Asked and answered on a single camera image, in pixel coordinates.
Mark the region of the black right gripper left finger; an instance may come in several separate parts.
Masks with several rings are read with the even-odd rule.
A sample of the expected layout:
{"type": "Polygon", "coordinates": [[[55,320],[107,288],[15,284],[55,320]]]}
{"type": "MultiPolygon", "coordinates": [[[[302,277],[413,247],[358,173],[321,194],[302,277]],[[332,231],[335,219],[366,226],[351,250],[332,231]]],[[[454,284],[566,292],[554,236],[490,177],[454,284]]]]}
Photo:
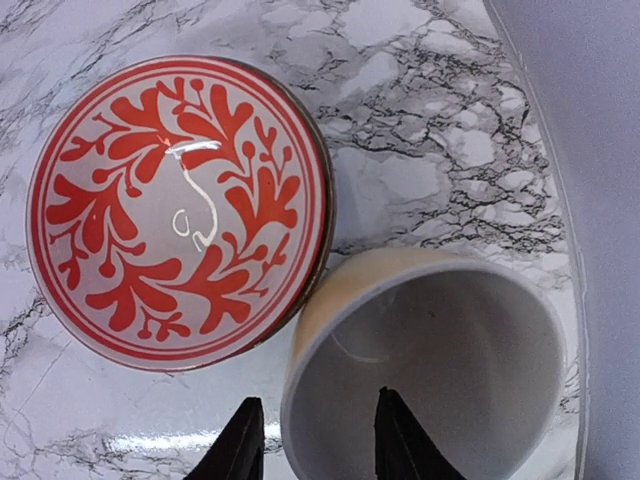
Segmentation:
{"type": "Polygon", "coordinates": [[[263,408],[261,399],[240,404],[204,457],[185,480],[262,480],[263,408]]]}

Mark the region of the yellow ceramic mug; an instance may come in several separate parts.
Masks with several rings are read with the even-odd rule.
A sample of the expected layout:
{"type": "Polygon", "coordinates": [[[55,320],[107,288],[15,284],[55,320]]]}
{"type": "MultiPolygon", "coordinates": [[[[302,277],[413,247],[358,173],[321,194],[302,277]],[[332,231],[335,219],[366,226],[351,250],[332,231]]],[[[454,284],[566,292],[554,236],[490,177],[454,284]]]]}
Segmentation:
{"type": "Polygon", "coordinates": [[[556,412],[565,350],[553,307],[511,269],[415,247],[357,254],[301,311],[284,452],[300,479],[373,478],[385,388],[465,478],[508,479],[556,412]]]}

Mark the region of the red patterned white bowl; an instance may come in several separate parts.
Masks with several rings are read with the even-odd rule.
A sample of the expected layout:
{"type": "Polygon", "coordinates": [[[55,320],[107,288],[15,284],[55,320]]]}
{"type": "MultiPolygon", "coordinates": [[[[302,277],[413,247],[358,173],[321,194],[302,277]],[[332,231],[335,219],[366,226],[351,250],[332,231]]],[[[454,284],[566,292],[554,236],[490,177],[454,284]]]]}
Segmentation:
{"type": "Polygon", "coordinates": [[[33,172],[29,258],[47,303],[101,357],[193,370],[282,329],[324,270],[328,148],[303,102],[247,63],[127,66],[66,112],[33,172]]]}

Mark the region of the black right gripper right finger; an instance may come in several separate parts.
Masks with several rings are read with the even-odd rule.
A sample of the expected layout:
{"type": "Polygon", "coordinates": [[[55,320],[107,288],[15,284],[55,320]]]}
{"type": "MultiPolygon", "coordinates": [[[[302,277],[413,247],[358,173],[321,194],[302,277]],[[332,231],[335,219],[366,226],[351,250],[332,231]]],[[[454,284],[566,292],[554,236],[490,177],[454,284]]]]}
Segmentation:
{"type": "Polygon", "coordinates": [[[374,433],[377,479],[465,480],[394,389],[379,391],[374,433]]]}

